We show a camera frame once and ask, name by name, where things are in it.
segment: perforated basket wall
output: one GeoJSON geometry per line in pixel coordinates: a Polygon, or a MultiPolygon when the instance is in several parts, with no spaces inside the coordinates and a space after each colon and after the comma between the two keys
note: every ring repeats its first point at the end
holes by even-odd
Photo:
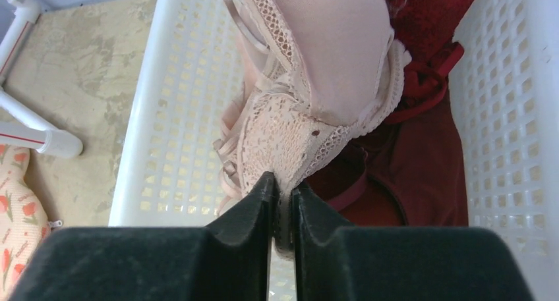
{"type": "MultiPolygon", "coordinates": [[[[542,64],[547,59],[538,50],[546,47],[542,37],[559,32],[549,31],[549,19],[539,20],[545,5],[476,0],[456,33],[467,53],[450,80],[470,224],[500,234],[539,300],[554,300],[559,95],[553,87],[559,82],[550,76],[559,72],[549,65],[559,65],[553,57],[542,64]]],[[[205,225],[215,219],[223,193],[212,142],[241,83],[234,33],[221,0],[158,0],[109,225],[205,225]]],[[[559,52],[550,54],[557,58],[559,52]]],[[[290,263],[274,256],[270,280],[271,300],[295,299],[290,263]]]]}

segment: patterned cloth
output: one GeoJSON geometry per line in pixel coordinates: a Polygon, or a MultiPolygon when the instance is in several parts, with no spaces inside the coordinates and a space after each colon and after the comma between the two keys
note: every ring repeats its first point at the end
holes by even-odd
{"type": "Polygon", "coordinates": [[[0,300],[6,300],[39,243],[50,234],[47,215],[23,181],[29,149],[0,145],[0,300]]]}

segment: beige fabric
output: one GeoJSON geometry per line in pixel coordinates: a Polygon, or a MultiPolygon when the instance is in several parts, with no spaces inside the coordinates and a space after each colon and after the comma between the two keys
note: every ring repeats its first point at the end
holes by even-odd
{"type": "Polygon", "coordinates": [[[264,38],[269,53],[262,55],[266,64],[260,69],[257,45],[251,49],[246,42],[252,38],[242,39],[243,93],[224,113],[223,137],[215,145],[224,162],[224,189],[240,198],[271,171],[288,197],[348,141],[374,130],[395,109],[411,58],[393,41],[384,0],[237,5],[249,12],[237,25],[252,28],[244,34],[257,28],[258,34],[250,34],[264,38]]]}
{"type": "Polygon", "coordinates": [[[50,234],[47,215],[23,177],[29,149],[0,145],[0,300],[6,300],[39,243],[50,234]]]}

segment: dark red fabric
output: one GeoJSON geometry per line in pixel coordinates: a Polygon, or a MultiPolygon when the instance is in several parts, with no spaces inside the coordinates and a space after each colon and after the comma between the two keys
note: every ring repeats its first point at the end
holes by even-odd
{"type": "MultiPolygon", "coordinates": [[[[350,142],[368,152],[368,186],[340,213],[358,225],[466,226],[463,154],[445,90],[446,74],[453,66],[448,63],[459,55],[452,36],[473,0],[387,2],[396,38],[413,58],[392,118],[402,111],[414,112],[399,114],[397,122],[389,117],[372,133],[350,142]],[[426,103],[429,109],[414,109],[426,103]]],[[[307,182],[328,200],[360,174],[338,157],[307,182]]]]}

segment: maroon strap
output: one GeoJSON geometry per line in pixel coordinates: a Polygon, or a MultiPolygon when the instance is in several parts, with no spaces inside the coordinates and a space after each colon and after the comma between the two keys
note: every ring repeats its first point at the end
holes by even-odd
{"type": "Polygon", "coordinates": [[[363,148],[356,148],[355,146],[348,145],[343,149],[339,157],[349,161],[356,168],[360,168],[363,173],[346,191],[327,201],[327,203],[338,212],[356,202],[367,189],[368,154],[363,148]]]}

